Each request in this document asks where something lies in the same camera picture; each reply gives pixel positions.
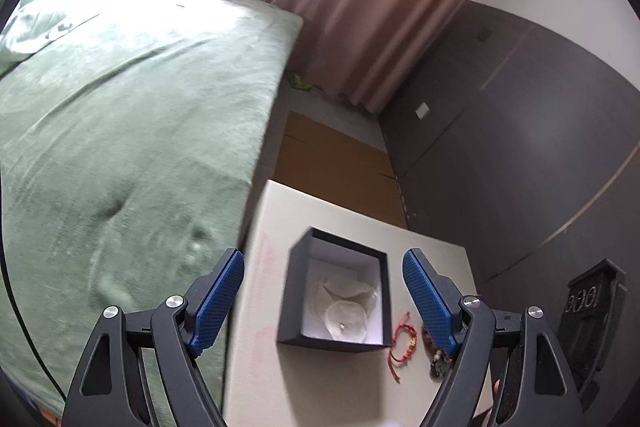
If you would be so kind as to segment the person's right hand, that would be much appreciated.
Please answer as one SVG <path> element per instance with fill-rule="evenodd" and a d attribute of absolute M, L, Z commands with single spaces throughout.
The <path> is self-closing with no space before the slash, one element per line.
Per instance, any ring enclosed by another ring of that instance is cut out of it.
<path fill-rule="evenodd" d="M 492 385 L 492 397 L 494 399 L 497 398 L 497 393 L 499 390 L 500 381 L 495 381 Z M 489 418 L 492 413 L 492 407 L 488 407 L 484 411 L 477 411 L 472 421 L 469 423 L 470 427 L 487 427 L 489 424 Z"/>

